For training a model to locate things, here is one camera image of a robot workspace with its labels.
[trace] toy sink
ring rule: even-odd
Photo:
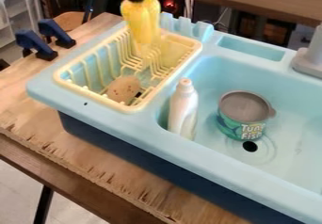
[[[161,15],[161,26],[202,42],[202,50],[189,52],[180,70],[136,111],[124,113],[91,95],[66,88],[53,77],[123,29],[124,23],[38,74],[27,84],[27,91],[58,110],[64,127],[72,134],[77,135],[77,126],[64,117],[295,219],[321,223],[322,81],[291,68],[295,51],[217,32],[209,24],[192,24],[186,18],[175,20],[167,13]],[[181,77],[191,78],[200,95],[194,141],[167,131],[169,97]],[[261,94],[277,111],[267,123],[266,134],[254,141],[255,152],[244,149],[243,142],[227,138],[216,126],[220,96],[237,89]]]

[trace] blue clamp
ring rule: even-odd
[[[64,48],[71,48],[76,44],[53,19],[42,19],[38,22],[40,33],[45,37],[56,37],[56,45]]]
[[[15,34],[16,42],[23,47],[24,56],[28,56],[32,52],[30,49],[36,49],[37,58],[51,61],[58,56],[58,53],[51,49],[41,38],[32,30],[19,30]]]

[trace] floor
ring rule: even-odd
[[[0,160],[0,224],[32,224],[42,185]],[[55,194],[46,224],[108,224]]]

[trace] tuna can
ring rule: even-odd
[[[267,120],[275,113],[262,96],[248,91],[231,91],[220,98],[217,126],[235,140],[256,140],[264,134]]]

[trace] can label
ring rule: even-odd
[[[218,110],[217,127],[223,134],[230,138],[236,140],[254,140],[264,134],[266,124],[263,121],[245,123],[232,120]]]
[[[265,128],[264,123],[241,124],[242,133],[241,139],[256,139],[263,135]]]

